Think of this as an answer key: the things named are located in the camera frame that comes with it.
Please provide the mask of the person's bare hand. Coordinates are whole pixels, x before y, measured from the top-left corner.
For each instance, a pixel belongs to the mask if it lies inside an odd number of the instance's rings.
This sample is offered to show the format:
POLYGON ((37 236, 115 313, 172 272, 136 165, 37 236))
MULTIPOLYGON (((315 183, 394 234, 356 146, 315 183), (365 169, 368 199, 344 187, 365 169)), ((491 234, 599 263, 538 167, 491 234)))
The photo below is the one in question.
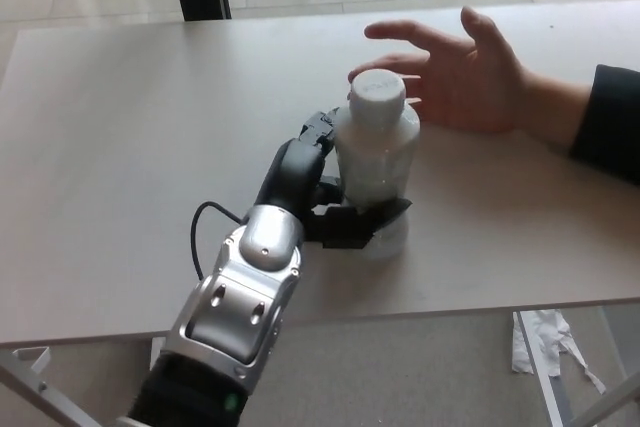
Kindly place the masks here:
POLYGON ((405 41, 414 53, 392 53, 354 68, 350 80, 373 69, 402 77, 422 121, 454 130, 522 132, 567 150, 575 141, 591 87, 537 74, 517 58, 494 21, 470 7, 460 13, 465 37, 414 20, 368 25, 372 40, 405 41))

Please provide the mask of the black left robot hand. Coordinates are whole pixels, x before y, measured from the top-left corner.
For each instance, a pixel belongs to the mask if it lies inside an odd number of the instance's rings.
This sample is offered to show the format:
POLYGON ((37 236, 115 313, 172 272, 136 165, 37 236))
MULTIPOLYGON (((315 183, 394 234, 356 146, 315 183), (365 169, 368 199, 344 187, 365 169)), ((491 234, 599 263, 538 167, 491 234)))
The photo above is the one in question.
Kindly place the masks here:
POLYGON ((280 207, 292 214, 307 242, 325 249, 362 249, 412 202, 394 197, 367 208, 342 204, 346 197, 341 180, 323 174, 326 157, 334 149, 336 115, 335 109, 315 113, 298 137, 279 147, 254 206, 280 207))

